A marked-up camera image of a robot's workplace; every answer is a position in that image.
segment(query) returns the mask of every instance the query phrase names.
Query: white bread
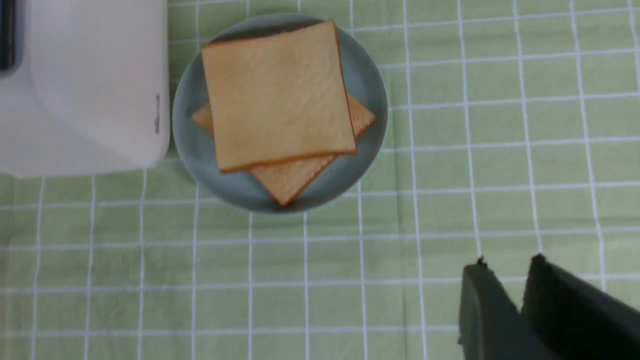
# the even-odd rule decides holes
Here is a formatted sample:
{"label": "white bread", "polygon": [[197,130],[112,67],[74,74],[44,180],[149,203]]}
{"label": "white bread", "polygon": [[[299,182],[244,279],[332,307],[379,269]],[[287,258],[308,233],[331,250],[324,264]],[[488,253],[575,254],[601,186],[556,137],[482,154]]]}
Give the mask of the white bread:
{"label": "white bread", "polygon": [[221,172],[357,153],[333,21],[202,51]]}

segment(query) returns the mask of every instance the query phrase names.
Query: gray-blue plate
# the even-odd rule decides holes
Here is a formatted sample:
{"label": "gray-blue plate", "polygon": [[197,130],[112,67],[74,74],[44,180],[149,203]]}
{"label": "gray-blue plate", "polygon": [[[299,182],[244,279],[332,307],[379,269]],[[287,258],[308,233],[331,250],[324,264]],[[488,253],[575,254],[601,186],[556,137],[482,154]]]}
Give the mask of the gray-blue plate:
{"label": "gray-blue plate", "polygon": [[[228,28],[213,41],[263,37],[318,22],[321,20],[315,17],[290,13],[252,17]],[[337,198],[356,184],[382,146],[387,130],[387,95],[371,57],[343,30],[340,30],[340,49],[347,91],[378,118],[358,139],[356,156],[339,157],[286,208],[280,207],[249,173],[221,174],[218,171],[213,139],[191,120],[192,114],[209,100],[202,57],[196,56],[175,94],[173,136],[184,166],[198,184],[229,204],[264,213],[310,210]]]}

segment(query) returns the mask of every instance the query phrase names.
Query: white grid line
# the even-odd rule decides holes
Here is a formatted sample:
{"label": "white grid line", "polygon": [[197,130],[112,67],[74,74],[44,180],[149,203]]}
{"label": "white grid line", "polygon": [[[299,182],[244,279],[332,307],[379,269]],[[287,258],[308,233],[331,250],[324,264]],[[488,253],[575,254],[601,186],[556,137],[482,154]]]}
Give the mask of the white grid line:
{"label": "white grid line", "polygon": [[411,93],[411,67],[409,66],[409,62],[411,59],[411,53],[409,51],[409,29],[408,29],[408,14],[407,14],[407,5],[406,0],[402,0],[402,10],[403,10],[403,31],[404,31],[404,57],[406,61],[406,93],[407,93],[407,102],[409,104],[409,143],[411,147],[410,156],[411,156],[411,177],[412,177],[412,192],[413,192],[413,222],[415,226],[415,247],[416,252],[418,254],[418,293],[420,297],[420,326],[422,327],[422,358],[423,360],[428,360],[428,344],[427,344],[427,332],[426,332],[426,319],[425,319],[425,298],[424,298],[424,288],[422,287],[422,245],[420,244],[420,215],[419,215],[419,207],[418,207],[418,194],[417,194],[417,180],[415,175],[415,139],[413,137],[413,111],[411,109],[412,104],[412,93]]}
{"label": "white grid line", "polygon": [[[585,281],[601,280],[601,274],[576,274],[576,276]],[[609,280],[627,280],[640,279],[640,273],[629,274],[606,274],[605,276]],[[504,284],[522,283],[527,280],[525,276],[498,276],[500,282]],[[461,284],[462,279],[459,277],[423,277],[420,279],[386,279],[386,280],[365,280],[366,286],[383,286],[383,285],[447,285],[447,284]],[[321,288],[321,287],[354,287],[360,286],[360,279],[354,280],[322,280],[322,281],[309,281],[309,288]],[[238,290],[247,289],[248,283],[235,283],[235,284],[198,284],[196,290]],[[283,281],[283,282],[254,282],[253,288],[304,288],[304,281]],[[153,292],[191,292],[192,285],[166,285],[166,286],[147,286],[143,288],[144,293]],[[72,293],[86,293],[90,291],[92,293],[134,293],[140,289],[135,286],[101,286],[92,287],[87,289],[86,287],[79,288],[39,288],[36,293],[57,293],[57,294],[72,294]],[[4,288],[0,291],[2,295],[16,295],[16,294],[34,294],[32,288]]]}
{"label": "white grid line", "polygon": [[308,227],[307,227],[307,212],[302,215],[302,231],[304,238],[304,273],[305,280],[303,286],[305,288],[305,360],[311,358],[311,344],[309,338],[309,246],[308,246]]}
{"label": "white grid line", "polygon": [[[518,0],[513,0],[513,15],[517,17],[518,15]],[[524,64],[522,60],[522,38],[520,37],[520,23],[518,19],[513,22],[513,26],[515,28],[516,33],[516,42],[518,46],[518,75],[520,76],[520,98],[522,100],[522,122],[524,125],[524,138],[525,144],[530,144],[531,139],[529,138],[529,115],[527,112],[527,102],[525,99],[527,98],[527,93],[525,91],[524,86]],[[531,214],[533,216],[533,226],[536,231],[536,242],[538,243],[538,252],[543,252],[544,248],[542,247],[542,238],[540,236],[540,226],[538,225],[538,205],[536,203],[536,190],[535,190],[535,182],[534,182],[534,174],[533,174],[533,160],[531,159],[531,146],[526,145],[527,149],[527,171],[529,172],[529,188],[531,192]]]}
{"label": "white grid line", "polygon": [[[93,270],[93,230],[95,229],[95,176],[91,176],[91,209],[89,211],[89,265],[86,271],[86,318],[84,322],[84,331],[89,332],[91,324],[91,276]],[[84,360],[89,358],[89,337],[84,337]]]}
{"label": "white grid line", "polygon": [[629,7],[629,27],[634,37],[634,50],[636,51],[636,83],[640,91],[640,44],[636,31],[636,12],[633,6],[633,0],[627,0],[627,6]]}
{"label": "white grid line", "polygon": [[136,358],[142,360],[143,314],[145,309],[145,196],[147,194],[147,170],[142,174],[142,192],[140,195],[140,288],[138,297],[138,348]]}
{"label": "white grid line", "polygon": [[[527,191],[529,189],[528,186],[523,186],[522,191]],[[595,227],[588,228],[566,228],[566,229],[540,229],[539,233],[541,236],[553,236],[553,235],[564,235],[564,234],[596,234],[598,230]],[[603,233],[640,233],[640,226],[623,226],[623,227],[602,227]],[[519,231],[484,231],[479,233],[480,238],[520,238],[527,236],[535,236],[535,230],[519,230]],[[370,234],[363,235],[362,238],[364,241],[389,241],[389,240],[407,240],[411,239],[415,236],[415,233],[410,234]],[[451,232],[451,233],[420,233],[421,239],[448,239],[448,238],[475,238],[474,233],[464,233],[464,232]],[[307,242],[309,243],[320,243],[320,242],[342,242],[342,241],[359,241],[359,236],[320,236],[320,237],[308,237]],[[302,243],[304,242],[303,238],[299,237],[289,237],[289,238],[262,238],[262,239],[253,239],[253,243],[260,244],[276,244],[276,243]],[[209,247],[209,246],[246,246],[249,244],[248,240],[209,240],[209,241],[198,241],[198,247]],[[169,249],[169,248],[188,248],[192,246],[192,242],[190,240],[182,240],[182,241],[173,241],[173,242],[159,242],[159,243],[146,243],[145,248],[160,248],[160,249]],[[104,243],[104,244],[94,244],[94,249],[139,249],[139,242],[129,242],[129,243]],[[9,252],[36,252],[40,249],[43,251],[66,251],[66,250],[89,250],[90,246],[88,244],[58,244],[58,245],[41,245],[40,247],[34,245],[10,245],[8,247],[0,248],[0,252],[9,251]]]}
{"label": "white grid line", "polygon": [[196,184],[195,206],[193,208],[193,241],[191,249],[191,360],[196,359],[196,306],[198,284],[198,219],[200,214],[200,185]]}
{"label": "white grid line", "polygon": [[[422,330],[419,326],[372,326],[368,327],[369,332],[420,332]],[[426,329],[428,332],[457,332],[457,325],[437,325],[429,326]],[[274,328],[255,328],[253,333],[256,335],[274,335],[274,334],[305,334],[306,328],[304,327],[274,327]],[[357,326],[343,326],[343,327],[312,327],[309,329],[312,334],[357,334],[362,332],[361,327]],[[204,329],[196,331],[196,336],[247,336],[248,329]],[[41,331],[37,334],[38,338],[73,338],[84,336],[83,331]],[[99,337],[112,337],[112,338],[127,338],[136,337],[138,333],[136,331],[127,330],[105,330],[105,331],[90,331],[88,336],[91,338]],[[0,336],[4,338],[28,338],[31,336],[30,332],[16,331],[16,332],[0,332]],[[143,332],[144,337],[153,336],[172,336],[172,337],[186,337],[191,336],[191,331],[183,330],[147,330]]]}
{"label": "white grid line", "polygon": [[358,245],[360,248],[360,300],[362,302],[362,343],[364,360],[369,360],[369,335],[367,334],[367,291],[364,265],[364,225],[362,223],[362,185],[358,182]]}
{"label": "white grid line", "polygon": [[247,347],[248,347],[248,359],[253,360],[253,213],[249,213],[249,247],[248,247],[248,296],[247,300],[249,306],[249,314],[248,314],[248,324],[247,328],[249,329],[248,339],[247,339]]}
{"label": "white grid line", "polygon": [[476,236],[476,249],[477,255],[482,256],[482,243],[480,241],[480,230],[478,228],[478,214],[476,206],[476,182],[474,179],[474,165],[473,165],[473,152],[471,146],[471,124],[469,121],[469,98],[467,88],[467,49],[465,47],[464,26],[462,21],[462,2],[460,0],[456,3],[458,11],[458,36],[460,37],[460,56],[462,59],[462,98],[463,107],[465,112],[465,132],[467,138],[467,161],[469,171],[469,192],[471,194],[471,210],[474,222],[474,234]]}
{"label": "white grid line", "polygon": [[[575,15],[575,0],[570,0],[569,8],[571,12],[571,28],[573,33],[573,43],[575,51],[580,52],[580,38],[578,36],[578,29],[576,25]],[[575,58],[575,67],[578,76],[578,91],[580,94],[580,114],[582,115],[582,130],[585,139],[585,150],[587,156],[587,170],[589,174],[589,183],[591,188],[591,207],[593,210],[593,221],[596,225],[598,234],[598,241],[600,242],[600,288],[602,291],[607,291],[607,280],[605,278],[605,264],[604,264],[604,239],[602,237],[602,228],[600,227],[600,217],[598,216],[598,201],[596,199],[595,180],[593,175],[593,164],[591,162],[591,146],[589,144],[589,125],[587,123],[587,113],[584,104],[584,88],[582,86],[582,59],[579,56]]]}
{"label": "white grid line", "polygon": [[[579,95],[569,95],[569,96],[550,96],[550,97],[530,97],[526,99],[526,102],[557,102],[557,101],[579,101],[581,99],[592,100],[592,99],[622,99],[627,97],[638,97],[640,96],[640,92],[623,92],[623,93],[615,93],[615,94],[583,94]],[[520,98],[517,99],[502,99],[502,100],[485,100],[485,101],[469,101],[469,106],[486,106],[486,105],[512,105],[512,104],[520,104],[522,100]],[[414,104],[411,106],[408,105],[397,105],[391,107],[391,110],[408,110],[408,109],[418,109],[418,110],[437,110],[437,109],[449,109],[449,108],[461,108],[465,105],[464,102],[440,102],[434,104]]]}
{"label": "white grid line", "polygon": [[[216,4],[216,3],[230,3],[230,2],[240,2],[242,0],[200,0],[201,4]],[[190,2],[182,2],[182,3],[172,3],[169,4],[169,8],[174,7],[182,7],[182,6],[194,6],[196,5],[195,1]],[[627,12],[630,9],[638,10],[640,6],[631,6],[630,8],[613,8],[613,9],[598,9],[598,10],[580,10],[575,11],[576,15],[590,15],[590,14],[605,14],[605,13],[620,13]],[[517,15],[514,17],[505,16],[505,17],[485,17],[478,19],[462,19],[463,24],[473,24],[479,22],[504,22],[504,21],[515,21],[517,20],[525,20],[525,19],[547,19],[551,17],[569,17],[572,15],[572,12],[558,12],[558,13],[542,13],[542,14],[527,14],[527,15]],[[403,22],[403,24],[395,24],[388,26],[362,26],[358,28],[353,28],[353,31],[381,31],[381,30],[391,30],[391,29],[403,29],[404,26],[409,28],[428,28],[432,26],[443,26],[443,25],[457,25],[457,20],[449,20],[449,21],[433,21],[433,22],[414,22],[411,24],[407,24]]]}
{"label": "white grid line", "polygon": [[40,278],[40,243],[42,242],[42,202],[46,177],[40,180],[40,195],[38,196],[38,218],[36,224],[36,268],[33,276],[33,314],[31,316],[31,360],[36,359],[36,334],[38,332],[38,280]]}

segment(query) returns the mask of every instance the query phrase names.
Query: bread slice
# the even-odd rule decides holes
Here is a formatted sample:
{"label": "bread slice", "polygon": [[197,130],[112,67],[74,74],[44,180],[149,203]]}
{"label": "bread slice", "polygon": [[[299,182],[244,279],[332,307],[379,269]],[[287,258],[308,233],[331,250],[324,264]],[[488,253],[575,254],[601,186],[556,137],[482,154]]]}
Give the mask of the bread slice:
{"label": "bread slice", "polygon": [[355,154],[333,21],[202,50],[221,172]]}
{"label": "bread slice", "polygon": [[[373,125],[376,116],[353,96],[349,95],[348,99],[351,123],[358,138]],[[214,136],[212,126],[214,121],[211,117],[211,106],[208,103],[193,114],[193,120],[211,136]],[[281,206],[286,206],[301,194],[337,157],[336,155],[326,155],[276,165],[259,165],[250,168],[249,172],[264,185]]]}

